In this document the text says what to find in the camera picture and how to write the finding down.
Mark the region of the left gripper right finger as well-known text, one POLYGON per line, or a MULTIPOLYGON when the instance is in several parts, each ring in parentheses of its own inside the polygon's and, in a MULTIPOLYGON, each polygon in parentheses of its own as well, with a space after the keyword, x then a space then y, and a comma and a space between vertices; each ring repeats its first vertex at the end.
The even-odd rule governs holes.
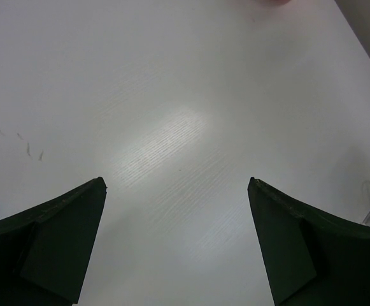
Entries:
POLYGON ((370 227, 252 177, 248 198, 275 305, 370 305, 370 227))

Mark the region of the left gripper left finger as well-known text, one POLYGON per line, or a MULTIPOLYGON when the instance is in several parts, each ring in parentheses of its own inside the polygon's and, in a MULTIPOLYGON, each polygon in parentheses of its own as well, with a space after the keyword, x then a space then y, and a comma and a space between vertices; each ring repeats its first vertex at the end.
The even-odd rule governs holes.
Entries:
POLYGON ((0 305, 75 305, 107 187, 94 178, 0 220, 0 305))

